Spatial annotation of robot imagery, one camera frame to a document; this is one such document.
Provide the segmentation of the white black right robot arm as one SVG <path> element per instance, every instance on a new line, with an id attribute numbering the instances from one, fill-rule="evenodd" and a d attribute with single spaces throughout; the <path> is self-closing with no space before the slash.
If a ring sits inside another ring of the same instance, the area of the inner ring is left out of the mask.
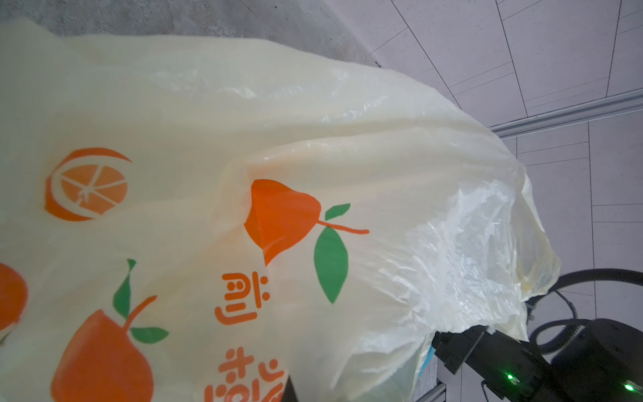
<path id="1" fill-rule="evenodd" d="M 640 401 L 642 333 L 610 319 L 579 319 L 580 333 L 551 361 L 535 343 L 477 326 L 437 333 L 435 355 L 451 372 L 462 365 L 509 401 Z"/>

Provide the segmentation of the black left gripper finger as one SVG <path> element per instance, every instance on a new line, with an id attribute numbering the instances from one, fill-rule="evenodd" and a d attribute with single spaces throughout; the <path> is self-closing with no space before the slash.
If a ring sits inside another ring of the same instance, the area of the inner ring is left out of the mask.
<path id="1" fill-rule="evenodd" d="M 298 402 L 291 377 L 286 381 L 281 402 Z"/>

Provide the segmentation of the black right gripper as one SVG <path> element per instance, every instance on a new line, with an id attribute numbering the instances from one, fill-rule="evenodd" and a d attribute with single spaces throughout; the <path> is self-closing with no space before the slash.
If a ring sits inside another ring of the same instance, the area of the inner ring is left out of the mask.
<path id="1" fill-rule="evenodd" d="M 486 327 L 463 333 L 437 333 L 435 355 L 455 374 L 468 366 L 499 398 L 510 401 L 556 401 L 558 389 L 550 365 L 527 343 Z"/>

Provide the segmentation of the cream fruit-print plastic bag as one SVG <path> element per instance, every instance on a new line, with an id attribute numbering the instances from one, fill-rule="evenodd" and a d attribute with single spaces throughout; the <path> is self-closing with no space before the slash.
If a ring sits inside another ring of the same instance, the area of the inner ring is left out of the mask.
<path id="1" fill-rule="evenodd" d="M 4 401 L 407 401 L 559 269 L 524 165 L 405 75 L 1 26 Z"/>

